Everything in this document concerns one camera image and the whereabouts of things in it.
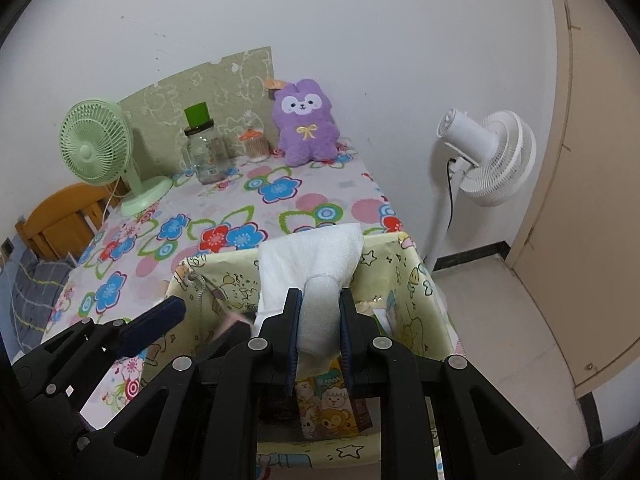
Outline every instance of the door frame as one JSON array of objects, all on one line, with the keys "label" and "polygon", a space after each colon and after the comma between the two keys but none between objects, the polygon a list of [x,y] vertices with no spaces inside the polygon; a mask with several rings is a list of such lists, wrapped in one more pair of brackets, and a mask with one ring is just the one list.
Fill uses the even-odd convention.
[{"label": "door frame", "polygon": [[540,216],[546,196],[551,188],[551,183],[556,174],[560,150],[566,123],[569,117],[569,104],[571,99],[571,81],[573,70],[573,45],[571,38],[571,18],[566,0],[551,0],[556,17],[556,97],[554,111],[551,117],[551,130],[546,142],[545,155],[540,167],[540,174],[529,201],[527,212],[520,224],[518,233],[511,244],[511,250],[505,263],[513,267],[529,241],[536,221]]}]

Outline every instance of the white towel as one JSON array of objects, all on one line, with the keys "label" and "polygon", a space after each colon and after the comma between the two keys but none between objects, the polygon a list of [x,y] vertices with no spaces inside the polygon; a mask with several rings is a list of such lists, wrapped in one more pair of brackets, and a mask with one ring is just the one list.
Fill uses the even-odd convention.
[{"label": "white towel", "polygon": [[262,290],[255,335],[265,319],[282,313],[290,288],[303,291],[297,378],[325,373],[340,354],[338,299],[351,281],[363,245],[360,224],[340,224],[267,240],[258,247]]}]

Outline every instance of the table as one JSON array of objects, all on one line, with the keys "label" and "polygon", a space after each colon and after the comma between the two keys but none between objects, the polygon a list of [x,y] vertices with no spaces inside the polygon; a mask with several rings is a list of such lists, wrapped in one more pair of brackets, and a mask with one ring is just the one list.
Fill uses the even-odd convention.
[{"label": "table", "polygon": [[[254,248],[336,223],[359,222],[365,235],[402,230],[349,139],[340,140],[334,160],[289,168],[282,156],[274,150],[264,162],[237,159],[209,186],[191,171],[178,174],[169,193],[135,218],[114,211],[69,275],[43,341],[85,317],[134,319],[164,299],[189,256]],[[145,358],[143,351],[111,367],[81,412],[94,428],[137,394]]]}]

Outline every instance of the wooden chair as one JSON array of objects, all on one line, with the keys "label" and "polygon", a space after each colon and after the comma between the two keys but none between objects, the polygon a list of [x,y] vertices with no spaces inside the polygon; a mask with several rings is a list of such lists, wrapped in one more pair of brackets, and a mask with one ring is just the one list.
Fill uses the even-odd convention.
[{"label": "wooden chair", "polygon": [[[20,238],[43,260],[59,260],[71,253],[79,258],[94,237],[88,218],[98,230],[112,186],[97,187],[78,183],[65,187],[42,202],[26,222],[15,225]],[[124,195],[127,188],[118,184],[115,194]],[[120,199],[115,195],[110,205]]]}]

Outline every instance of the yellow embroidered bow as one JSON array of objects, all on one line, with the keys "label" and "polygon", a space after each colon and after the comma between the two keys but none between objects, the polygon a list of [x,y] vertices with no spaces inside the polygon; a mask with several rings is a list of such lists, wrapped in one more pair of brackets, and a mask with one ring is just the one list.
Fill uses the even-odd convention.
[{"label": "yellow embroidered bow", "polygon": [[299,134],[305,135],[302,140],[307,140],[307,139],[315,139],[314,134],[312,134],[311,132],[314,132],[317,129],[318,127],[315,124],[310,124],[309,126],[298,126],[296,128],[296,131]]}]

